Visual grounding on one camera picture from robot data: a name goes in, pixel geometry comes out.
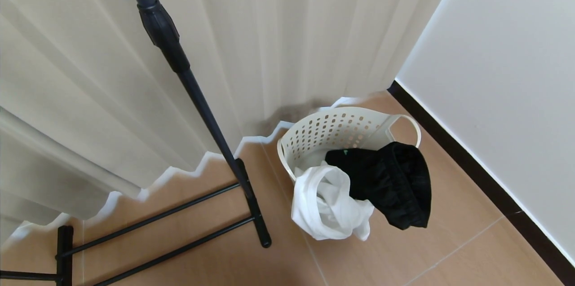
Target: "floor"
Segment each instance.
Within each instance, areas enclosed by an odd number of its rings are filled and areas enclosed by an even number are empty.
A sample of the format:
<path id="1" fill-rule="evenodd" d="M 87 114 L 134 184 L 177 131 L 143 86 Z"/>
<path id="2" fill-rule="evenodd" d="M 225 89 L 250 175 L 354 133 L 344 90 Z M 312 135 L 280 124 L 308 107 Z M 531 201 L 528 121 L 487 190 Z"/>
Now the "floor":
<path id="1" fill-rule="evenodd" d="M 387 93 L 360 104 L 388 114 L 407 114 Z M 413 143 L 407 122 L 392 128 Z M 433 203 L 427 229 L 400 231 L 379 212 L 365 242 L 315 241 L 291 221 L 293 185 L 275 150 L 249 144 L 242 150 L 253 188 L 273 239 L 259 245 L 247 224 L 115 285 L 286 286 L 552 286 L 561 282 L 446 152 L 423 132 L 421 151 L 431 173 Z M 200 178 L 175 176 L 146 202 L 119 198 L 105 220 L 71 219 L 75 243 L 91 241 L 167 208 L 233 182 L 223 161 L 210 161 Z M 248 214 L 235 189 L 113 241 L 74 255 L 74 285 L 92 285 L 180 247 Z M 1 268 L 55 272 L 55 229 L 37 229 L 2 251 Z M 47 282 L 2 280 L 2 286 Z"/>

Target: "beige curtain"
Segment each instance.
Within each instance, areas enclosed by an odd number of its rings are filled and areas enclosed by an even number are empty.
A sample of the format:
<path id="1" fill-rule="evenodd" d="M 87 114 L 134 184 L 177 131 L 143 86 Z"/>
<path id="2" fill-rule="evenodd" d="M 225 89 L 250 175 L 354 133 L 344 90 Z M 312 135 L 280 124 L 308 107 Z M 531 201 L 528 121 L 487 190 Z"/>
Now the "beige curtain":
<path id="1" fill-rule="evenodd" d="M 280 119 L 386 89 L 439 4 L 161 1 L 232 150 L 243 136 L 269 134 Z M 77 175 L 99 191 L 134 195 L 169 166 L 193 170 L 206 151 L 218 151 L 150 43 L 135 0 L 1 0 L 0 14 L 0 106 L 109 173 L 103 181 Z M 99 206 L 100 196 L 94 199 L 84 214 Z"/>

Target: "perforated basket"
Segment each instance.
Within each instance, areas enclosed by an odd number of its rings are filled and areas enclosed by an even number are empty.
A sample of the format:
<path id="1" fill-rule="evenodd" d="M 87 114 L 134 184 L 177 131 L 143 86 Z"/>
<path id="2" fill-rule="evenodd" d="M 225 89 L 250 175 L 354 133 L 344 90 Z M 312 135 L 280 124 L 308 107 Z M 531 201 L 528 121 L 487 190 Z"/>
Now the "perforated basket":
<path id="1" fill-rule="evenodd" d="M 389 129 L 398 118 L 407 118 L 413 124 L 417 131 L 416 147 L 419 147 L 421 130 L 413 118 L 347 106 L 311 114 L 294 124 L 278 141 L 279 159 L 296 181 L 296 167 L 305 170 L 319 166 L 329 150 L 379 150 L 395 141 Z"/>

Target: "baseboard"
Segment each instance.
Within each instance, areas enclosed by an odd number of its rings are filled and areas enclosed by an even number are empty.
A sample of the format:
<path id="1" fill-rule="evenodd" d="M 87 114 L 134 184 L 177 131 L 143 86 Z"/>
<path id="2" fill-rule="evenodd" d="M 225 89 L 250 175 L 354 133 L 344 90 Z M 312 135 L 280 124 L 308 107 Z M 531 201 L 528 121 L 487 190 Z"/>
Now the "baseboard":
<path id="1" fill-rule="evenodd" d="M 491 202 L 523 235 L 559 280 L 566 286 L 575 286 L 575 267 L 521 209 L 511 195 L 401 85 L 394 81 L 388 91 L 472 178 Z"/>

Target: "black metal clothes rack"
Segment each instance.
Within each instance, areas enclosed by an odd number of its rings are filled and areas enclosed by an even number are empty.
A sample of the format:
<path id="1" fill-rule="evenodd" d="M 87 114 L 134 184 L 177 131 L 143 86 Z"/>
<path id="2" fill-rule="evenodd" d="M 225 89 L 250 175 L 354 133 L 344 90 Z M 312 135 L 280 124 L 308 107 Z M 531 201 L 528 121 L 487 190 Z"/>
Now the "black metal clothes rack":
<path id="1" fill-rule="evenodd" d="M 232 172 L 238 179 L 238 182 L 228 185 L 220 190 L 216 190 L 210 194 L 204 195 L 200 198 L 196 198 L 195 200 L 191 200 L 185 204 L 180 206 L 171 208 L 170 210 L 153 216 L 152 218 L 148 218 L 141 222 L 135 223 L 130 225 L 129 227 L 125 227 L 124 229 L 120 229 L 116 232 L 110 233 L 109 235 L 105 235 L 99 239 L 95 239 L 94 241 L 90 241 L 84 245 L 73 247 L 72 245 L 72 238 L 74 235 L 74 228 L 69 225 L 64 225 L 58 228 L 57 234 L 57 255 L 56 255 L 56 273 L 31 273 L 31 272 L 14 272 L 14 271 L 7 271 L 2 270 L 0 271 L 0 278 L 4 279 L 17 279 L 17 280 L 45 280 L 45 281 L 53 281 L 56 282 L 57 286 L 71 286 L 72 285 L 72 255 L 78 253 L 80 251 L 84 251 L 88 248 L 93 246 L 99 245 L 100 243 L 109 241 L 113 238 L 119 237 L 125 233 L 133 231 L 134 229 L 140 228 L 146 224 L 150 224 L 154 221 L 160 220 L 165 218 L 168 215 L 174 214 L 181 210 L 184 210 L 190 206 L 198 204 L 199 202 L 203 202 L 208 200 L 209 198 L 213 198 L 214 196 L 223 194 L 228 190 L 232 190 L 236 187 L 241 187 L 244 190 L 244 194 L 246 196 L 246 200 L 248 203 L 248 207 L 250 208 L 250 216 L 239 220 L 238 222 L 233 223 L 223 229 L 220 229 L 216 232 L 213 232 L 209 235 L 206 235 L 203 238 L 200 238 L 192 243 L 189 243 L 183 247 L 175 249 L 165 255 L 161 255 L 160 257 L 150 260 L 145 264 L 141 264 L 135 268 L 132 268 L 124 273 L 118 274 L 114 277 L 111 277 L 103 282 L 99 282 L 95 284 L 95 286 L 104 286 L 109 285 L 119 280 L 122 280 L 128 276 L 132 276 L 138 272 L 141 272 L 144 269 L 150 268 L 154 265 L 159 264 L 160 262 L 164 262 L 168 259 L 171 259 L 185 251 L 189 251 L 194 247 L 197 247 L 207 241 L 210 241 L 224 233 L 230 232 L 233 229 L 236 229 L 244 224 L 253 222 L 257 231 L 257 236 L 259 237 L 259 241 L 261 246 L 267 248 L 271 246 L 271 237 L 265 227 L 265 222 L 263 220 L 263 216 L 261 216 L 261 211 L 259 210 L 259 206 L 257 204 L 257 200 L 253 189 L 250 184 L 250 180 L 248 178 L 246 168 L 244 163 L 241 159 L 234 159 L 228 144 L 226 143 L 226 139 L 222 135 L 220 131 L 220 127 L 218 126 L 216 119 L 214 118 L 208 103 L 205 97 L 202 94 L 201 89 L 197 81 L 195 81 L 195 77 L 190 69 L 190 63 L 187 60 L 186 54 L 184 53 L 181 45 L 179 43 L 179 34 L 170 18 L 169 14 L 166 12 L 160 1 L 158 0 L 136 0 L 137 7 L 140 12 L 140 18 L 142 19 L 142 24 L 146 29 L 146 32 L 150 36 L 152 43 L 156 45 L 158 48 L 162 50 L 164 57 L 170 64 L 171 69 L 178 75 L 181 83 L 185 87 L 188 95 L 190 96 L 191 100 L 193 101 L 195 107 L 197 108 L 199 114 L 201 115 L 203 122 L 208 127 L 210 134 L 212 135 L 213 139 L 216 141 L 216 144 L 220 148 L 220 151 L 224 155 L 224 159 L 232 169 Z"/>

